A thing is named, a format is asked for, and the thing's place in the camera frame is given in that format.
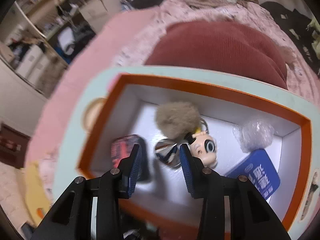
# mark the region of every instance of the blue tin box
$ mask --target blue tin box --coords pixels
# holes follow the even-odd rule
[[[236,178],[239,175],[247,176],[265,199],[268,199],[280,185],[278,173],[264,149],[253,151],[226,176]]]

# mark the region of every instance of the metal screw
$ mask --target metal screw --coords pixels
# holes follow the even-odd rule
[[[81,183],[82,181],[84,181],[84,177],[79,176],[75,178],[75,183]]]
[[[248,178],[244,175],[240,175],[239,176],[239,181],[242,181],[242,182],[246,182],[248,180]]]
[[[110,170],[110,173],[113,174],[113,175],[116,175],[120,172],[120,170],[118,168],[113,168]]]
[[[211,170],[210,168],[203,168],[203,169],[202,169],[202,172],[203,172],[204,174],[210,174],[210,173],[212,172],[212,170]]]

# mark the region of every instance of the toy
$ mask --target toy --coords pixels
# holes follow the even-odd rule
[[[198,109],[189,102],[170,102],[158,107],[156,124],[161,132],[171,140],[183,139],[199,127]]]
[[[195,134],[188,133],[185,139],[190,145],[192,156],[201,159],[204,167],[214,167],[217,165],[217,141],[209,135],[205,120],[201,118],[200,121],[206,126],[206,130]]]
[[[136,134],[115,139],[111,144],[111,159],[113,167],[118,167],[120,161],[130,156],[133,146],[137,144],[141,151],[141,165],[138,174],[138,181],[149,178],[147,148],[144,139]]]
[[[180,165],[178,144],[169,139],[162,139],[156,143],[155,154],[159,161],[175,168]]]
[[[161,105],[158,107],[155,121],[167,138],[175,142],[187,140],[191,154],[200,158],[205,167],[217,164],[217,142],[209,135],[207,123],[200,118],[199,111],[193,104],[171,102]],[[205,131],[201,131],[203,125],[206,127]],[[173,154],[172,152],[167,154],[170,160]]]

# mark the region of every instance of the yellow object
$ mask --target yellow object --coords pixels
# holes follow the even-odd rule
[[[50,201],[46,197],[39,177],[38,163],[33,162],[25,168],[26,194],[25,201],[30,216],[38,226],[50,209]]]
[[[313,16],[311,22],[308,24],[307,30],[309,30],[310,27],[314,27],[320,32],[320,25],[314,16]]]
[[[198,127],[195,133],[200,133],[201,132],[201,127]]]

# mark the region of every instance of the gray fur ball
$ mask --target gray fur ball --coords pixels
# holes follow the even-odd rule
[[[158,107],[155,121],[167,138],[182,139],[199,127],[200,114],[189,102],[171,102]]]

